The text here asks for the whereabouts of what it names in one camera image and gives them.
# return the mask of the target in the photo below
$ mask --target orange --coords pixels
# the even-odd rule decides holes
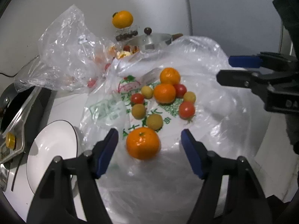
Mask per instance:
[[[139,160],[153,158],[160,151],[157,133],[146,127],[136,128],[127,137],[127,151]]]
[[[175,100],[175,88],[171,84],[159,84],[154,88],[154,97],[158,103],[170,104]]]
[[[112,23],[114,27],[118,29],[123,29],[129,27],[133,23],[133,16],[128,11],[120,11],[115,13],[112,17]]]
[[[169,83],[174,85],[174,84],[179,84],[180,80],[181,80],[181,76],[179,72],[172,67],[164,68],[160,74],[161,83]]]

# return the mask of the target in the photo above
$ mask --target transparent plastic bag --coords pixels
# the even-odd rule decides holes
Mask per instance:
[[[176,99],[170,106],[158,105],[154,98],[146,100],[147,114],[160,114],[164,125],[157,133],[161,141],[157,157],[139,161],[128,155],[125,141],[131,130],[144,126],[145,120],[136,120],[130,114],[130,96],[143,85],[157,85],[165,67],[176,68],[181,83],[196,94],[196,113],[188,123],[178,116],[182,99]],[[191,36],[181,37],[163,50],[140,52],[113,61],[107,73],[108,81],[100,86],[96,97],[118,94],[126,111],[117,121],[120,137],[111,163],[106,174],[97,181],[113,223],[187,222],[203,182],[193,174],[181,147],[180,133],[185,128],[208,150],[223,157],[253,158],[255,153],[247,137],[251,122],[248,92],[220,86],[216,81],[220,69],[231,67],[219,45],[209,38]],[[91,149],[104,138],[102,133],[89,137],[89,130],[95,127],[94,122],[90,124],[89,106],[87,103],[80,126],[84,134],[88,133],[83,141],[84,149]],[[105,124],[105,132],[113,126]],[[220,193],[220,208],[226,188],[227,183]]]
[[[103,78],[105,65],[114,57],[114,45],[91,33],[81,10],[72,5],[40,37],[40,57],[16,75],[15,87],[18,92],[32,86],[87,92]]]

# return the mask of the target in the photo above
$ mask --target clear plastic bag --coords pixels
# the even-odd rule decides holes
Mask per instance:
[[[72,5],[40,37],[40,57],[16,75],[15,87],[18,92],[32,86],[87,92],[103,78],[105,65],[114,57],[114,45],[91,33],[81,10]]]
[[[147,114],[160,114],[164,125],[157,133],[161,141],[158,156],[139,161],[126,151],[127,134],[145,123],[130,114],[130,96],[143,85],[158,84],[159,74],[165,67],[176,68],[181,83],[196,94],[196,114],[188,123],[177,114],[181,99],[176,99],[171,106],[146,100]],[[86,136],[84,149],[91,149],[103,139],[110,127],[119,130],[119,143],[108,170],[97,181],[113,223],[187,222],[203,182],[193,174],[180,145],[184,128],[208,150],[221,156],[244,155],[249,159],[254,156],[247,137],[251,122],[248,92],[220,86],[216,81],[220,69],[231,69],[228,58],[217,43],[204,37],[184,36],[163,50],[140,52],[113,61],[107,81],[89,96],[80,125]],[[117,108],[117,115],[121,117],[115,122],[95,123],[90,114],[91,105],[110,97],[118,98],[116,105],[121,107]],[[226,188],[227,184],[221,190],[219,206],[224,203]]]

